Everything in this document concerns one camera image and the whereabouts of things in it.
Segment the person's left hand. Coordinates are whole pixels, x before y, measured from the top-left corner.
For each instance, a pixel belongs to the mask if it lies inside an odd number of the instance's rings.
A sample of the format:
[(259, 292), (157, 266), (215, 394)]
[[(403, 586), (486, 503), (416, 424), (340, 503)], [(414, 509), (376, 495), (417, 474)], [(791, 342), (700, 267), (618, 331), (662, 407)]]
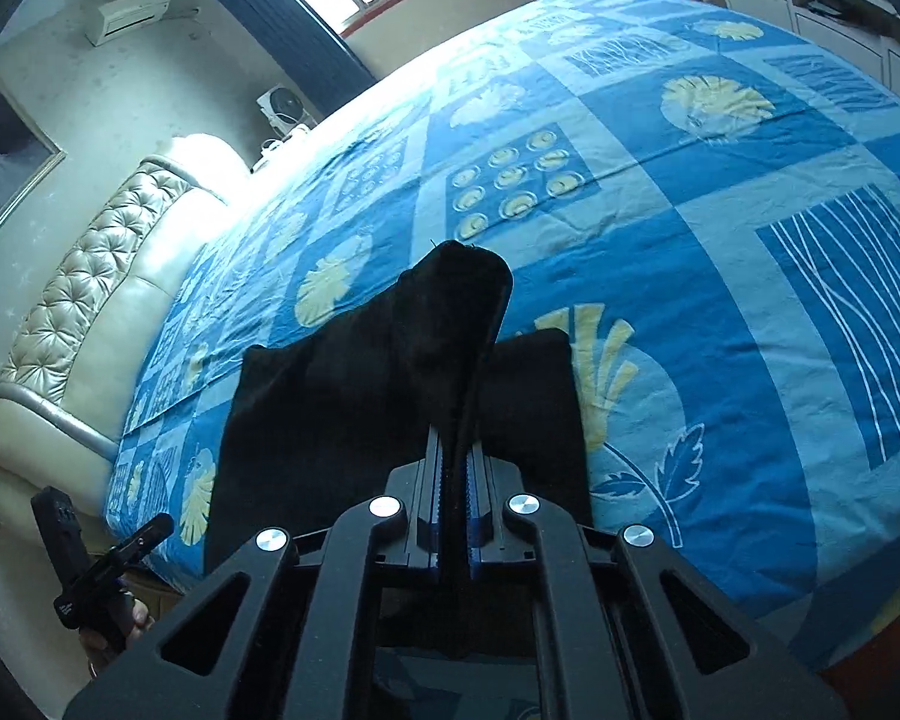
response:
[(87, 656), (91, 678), (97, 679), (122, 653), (152, 629), (155, 619), (144, 601), (130, 590), (121, 592), (115, 619), (109, 619), (105, 631), (79, 628), (79, 642)]

